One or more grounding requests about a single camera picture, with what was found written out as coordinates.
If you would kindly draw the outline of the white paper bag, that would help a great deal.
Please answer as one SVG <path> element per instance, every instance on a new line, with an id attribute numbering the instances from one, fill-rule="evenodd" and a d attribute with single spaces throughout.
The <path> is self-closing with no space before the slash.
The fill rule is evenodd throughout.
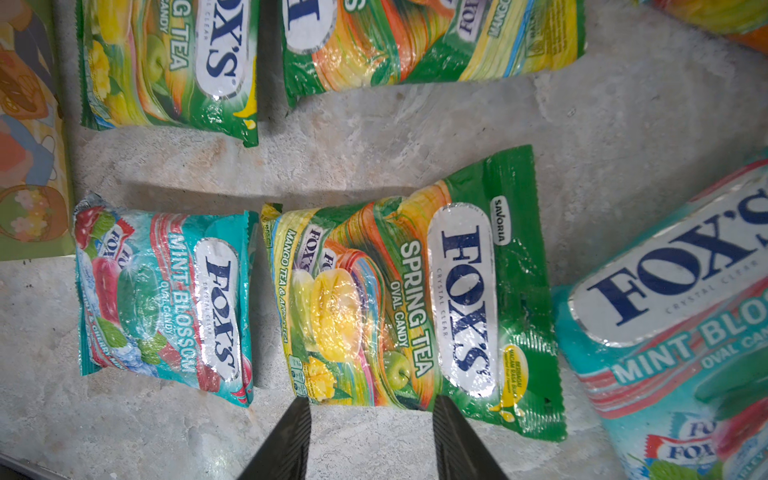
<path id="1" fill-rule="evenodd" d="M 70 255 L 73 194 L 53 7 L 1 4 L 1 258 Z"/>

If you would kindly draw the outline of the green yellow Fox's candy bag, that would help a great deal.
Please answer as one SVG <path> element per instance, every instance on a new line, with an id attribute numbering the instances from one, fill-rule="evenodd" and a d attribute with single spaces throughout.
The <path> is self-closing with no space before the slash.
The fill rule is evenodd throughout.
<path id="1" fill-rule="evenodd" d="M 80 1 L 76 23 L 82 125 L 177 126 L 258 144 L 258 2 Z"/>

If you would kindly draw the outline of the teal mint Fox's candy bag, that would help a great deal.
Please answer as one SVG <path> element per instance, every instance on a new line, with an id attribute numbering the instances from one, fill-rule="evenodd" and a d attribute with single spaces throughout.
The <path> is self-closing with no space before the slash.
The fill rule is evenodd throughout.
<path id="1" fill-rule="evenodd" d="M 257 213 L 74 209 L 80 371 L 107 367 L 253 400 L 250 276 Z"/>

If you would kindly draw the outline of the orange Fox's candy bag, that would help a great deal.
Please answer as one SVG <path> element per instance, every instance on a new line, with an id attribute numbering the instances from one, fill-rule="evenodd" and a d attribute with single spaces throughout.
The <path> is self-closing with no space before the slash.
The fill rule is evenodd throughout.
<path id="1" fill-rule="evenodd" d="M 643 4 L 767 54 L 767 0 L 651 0 Z"/>

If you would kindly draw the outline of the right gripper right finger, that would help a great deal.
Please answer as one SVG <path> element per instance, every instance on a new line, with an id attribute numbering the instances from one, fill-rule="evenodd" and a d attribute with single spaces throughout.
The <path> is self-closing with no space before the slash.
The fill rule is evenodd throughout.
<path id="1" fill-rule="evenodd" d="M 508 479 L 467 419 L 447 396 L 439 395 L 435 400 L 433 433 L 440 480 Z"/>

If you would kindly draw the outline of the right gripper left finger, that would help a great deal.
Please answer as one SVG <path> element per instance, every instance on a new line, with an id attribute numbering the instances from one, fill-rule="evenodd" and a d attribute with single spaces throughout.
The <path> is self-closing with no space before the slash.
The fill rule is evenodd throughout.
<path id="1" fill-rule="evenodd" d="M 309 400 L 296 397 L 238 479 L 304 480 L 311 426 Z"/>

